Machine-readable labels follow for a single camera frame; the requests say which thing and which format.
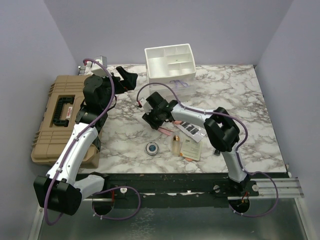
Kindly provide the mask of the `pink handled brush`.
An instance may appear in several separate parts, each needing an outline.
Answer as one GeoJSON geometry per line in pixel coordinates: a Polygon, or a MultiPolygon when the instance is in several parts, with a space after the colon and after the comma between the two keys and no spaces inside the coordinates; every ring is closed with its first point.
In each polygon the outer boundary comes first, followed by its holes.
{"type": "Polygon", "coordinates": [[[163,127],[159,127],[158,131],[167,136],[171,136],[174,133],[172,130],[163,127]]]}

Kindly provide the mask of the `round blue lid jar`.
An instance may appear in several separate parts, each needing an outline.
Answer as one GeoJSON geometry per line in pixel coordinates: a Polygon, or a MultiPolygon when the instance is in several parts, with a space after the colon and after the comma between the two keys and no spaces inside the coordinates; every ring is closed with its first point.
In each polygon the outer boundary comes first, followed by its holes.
{"type": "Polygon", "coordinates": [[[150,156],[155,156],[159,152],[159,146],[155,142],[148,142],[145,146],[145,151],[150,156]]]}

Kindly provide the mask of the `cream sachet with barcode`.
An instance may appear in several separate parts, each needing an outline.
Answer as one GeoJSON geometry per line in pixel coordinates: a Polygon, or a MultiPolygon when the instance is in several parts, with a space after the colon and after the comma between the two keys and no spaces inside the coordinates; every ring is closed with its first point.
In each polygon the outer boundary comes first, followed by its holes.
{"type": "Polygon", "coordinates": [[[181,157],[190,161],[199,161],[202,152],[202,143],[196,142],[192,138],[186,138],[182,141],[180,153],[181,157]]]}

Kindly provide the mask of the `eyeshadow palette plastic sleeve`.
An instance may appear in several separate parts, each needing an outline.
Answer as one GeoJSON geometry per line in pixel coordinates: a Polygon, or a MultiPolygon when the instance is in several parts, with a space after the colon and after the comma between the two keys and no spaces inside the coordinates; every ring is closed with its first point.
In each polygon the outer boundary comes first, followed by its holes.
{"type": "Polygon", "coordinates": [[[197,143],[199,143],[207,135],[207,132],[204,128],[201,128],[189,122],[182,121],[175,126],[197,143]]]}

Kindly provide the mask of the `white makeup organizer with drawers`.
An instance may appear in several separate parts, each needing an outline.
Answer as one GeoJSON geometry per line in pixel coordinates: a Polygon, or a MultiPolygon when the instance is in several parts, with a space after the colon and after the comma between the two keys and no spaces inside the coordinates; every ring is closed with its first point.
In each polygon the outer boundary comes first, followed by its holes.
{"type": "Polygon", "coordinates": [[[144,49],[149,92],[158,92],[167,101],[174,99],[172,92],[157,83],[169,86],[180,101],[186,102],[196,93],[196,64],[190,44],[175,44],[144,49]],[[172,80],[188,83],[188,87],[175,88],[172,80]]]}

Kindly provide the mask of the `purple eyelash curler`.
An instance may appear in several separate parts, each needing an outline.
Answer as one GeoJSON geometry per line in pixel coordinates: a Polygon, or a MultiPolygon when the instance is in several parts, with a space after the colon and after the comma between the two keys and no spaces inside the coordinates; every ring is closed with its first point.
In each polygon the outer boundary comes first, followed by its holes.
{"type": "Polygon", "coordinates": [[[179,85],[181,85],[183,88],[188,88],[189,87],[188,83],[186,83],[186,82],[184,82],[182,80],[179,80],[179,79],[171,80],[170,83],[173,84],[176,89],[179,88],[179,85]]]}

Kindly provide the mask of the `pink round compact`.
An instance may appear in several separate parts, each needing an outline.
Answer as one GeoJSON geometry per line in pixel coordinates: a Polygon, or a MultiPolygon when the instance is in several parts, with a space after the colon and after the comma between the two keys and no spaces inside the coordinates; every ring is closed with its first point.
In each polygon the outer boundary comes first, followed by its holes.
{"type": "Polygon", "coordinates": [[[177,121],[177,120],[176,120],[176,121],[174,121],[173,123],[176,124],[176,125],[179,125],[179,124],[182,123],[182,121],[177,121]]]}

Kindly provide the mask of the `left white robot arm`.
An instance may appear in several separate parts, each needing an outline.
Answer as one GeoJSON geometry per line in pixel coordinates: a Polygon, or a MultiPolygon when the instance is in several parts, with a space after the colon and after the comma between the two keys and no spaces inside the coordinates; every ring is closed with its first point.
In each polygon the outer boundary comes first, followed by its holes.
{"type": "Polygon", "coordinates": [[[82,180],[76,180],[81,163],[92,144],[99,148],[99,133],[103,128],[108,110],[115,95],[134,90],[138,74],[116,67],[120,76],[107,73],[93,74],[84,80],[84,99],[76,115],[71,136],[59,158],[45,176],[37,176],[33,187],[39,205],[45,211],[74,215],[82,200],[97,194],[103,198],[111,190],[104,175],[93,173],[82,180]]]}

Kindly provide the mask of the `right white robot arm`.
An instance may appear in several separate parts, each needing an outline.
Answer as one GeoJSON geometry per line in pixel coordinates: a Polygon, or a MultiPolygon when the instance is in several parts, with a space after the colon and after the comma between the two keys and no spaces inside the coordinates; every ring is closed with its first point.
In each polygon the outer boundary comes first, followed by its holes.
{"type": "Polygon", "coordinates": [[[167,102],[158,92],[141,98],[138,106],[144,110],[142,119],[154,130],[158,130],[166,121],[187,122],[205,129],[211,145],[222,153],[231,180],[230,191],[236,196],[247,191],[250,177],[242,169],[237,153],[240,129],[223,107],[204,110],[183,106],[177,100],[167,102]]]}

